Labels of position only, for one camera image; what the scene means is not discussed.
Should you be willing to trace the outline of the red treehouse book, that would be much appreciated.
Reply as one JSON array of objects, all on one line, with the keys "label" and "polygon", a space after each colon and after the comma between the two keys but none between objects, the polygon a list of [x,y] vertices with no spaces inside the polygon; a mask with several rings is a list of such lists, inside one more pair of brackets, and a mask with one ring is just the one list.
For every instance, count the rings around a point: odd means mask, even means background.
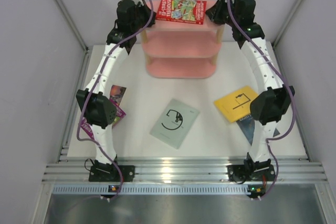
[{"label": "red treehouse book", "polygon": [[156,20],[202,25],[206,6],[205,0],[161,0]]}]

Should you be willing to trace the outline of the yellow Little Prince book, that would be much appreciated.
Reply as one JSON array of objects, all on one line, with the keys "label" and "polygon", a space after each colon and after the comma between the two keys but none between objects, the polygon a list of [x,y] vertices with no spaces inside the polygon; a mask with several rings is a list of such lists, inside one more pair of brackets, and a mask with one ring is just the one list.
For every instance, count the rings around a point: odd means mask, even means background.
[{"label": "yellow Little Prince book", "polygon": [[250,114],[250,104],[257,96],[250,86],[244,86],[215,100],[214,105],[228,122],[233,123]]}]

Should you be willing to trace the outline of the pale green hardcover book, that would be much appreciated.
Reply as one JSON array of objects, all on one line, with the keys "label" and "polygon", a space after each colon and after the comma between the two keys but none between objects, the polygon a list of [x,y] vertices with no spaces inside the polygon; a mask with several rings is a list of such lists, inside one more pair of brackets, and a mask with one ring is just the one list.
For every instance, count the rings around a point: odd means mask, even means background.
[{"label": "pale green hardcover book", "polygon": [[198,115],[198,109],[172,99],[152,127],[150,135],[177,150]]}]

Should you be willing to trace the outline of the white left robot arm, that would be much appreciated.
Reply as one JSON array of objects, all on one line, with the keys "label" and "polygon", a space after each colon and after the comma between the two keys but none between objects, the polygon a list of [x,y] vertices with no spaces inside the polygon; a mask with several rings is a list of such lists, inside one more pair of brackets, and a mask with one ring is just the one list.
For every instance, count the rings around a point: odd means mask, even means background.
[{"label": "white left robot arm", "polygon": [[91,141],[96,145],[94,167],[106,180],[116,179],[119,173],[111,127],[117,109],[110,101],[110,90],[117,70],[137,40],[137,34],[154,22],[154,13],[144,0],[119,1],[117,19],[107,35],[101,61],[87,86],[76,93],[80,119],[89,124],[93,133]]}]

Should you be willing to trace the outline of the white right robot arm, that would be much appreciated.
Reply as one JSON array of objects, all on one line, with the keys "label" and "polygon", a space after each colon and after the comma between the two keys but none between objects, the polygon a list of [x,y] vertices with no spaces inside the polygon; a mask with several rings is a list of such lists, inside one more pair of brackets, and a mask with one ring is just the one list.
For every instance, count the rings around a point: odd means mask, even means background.
[{"label": "white right robot arm", "polygon": [[213,23],[231,27],[233,39],[257,81],[259,94],[250,104],[250,114],[255,121],[253,142],[244,160],[245,174],[251,180],[258,180],[272,169],[268,142],[295,94],[294,88],[281,79],[267,54],[265,34],[254,21],[255,6],[255,0],[217,0],[206,11]]}]

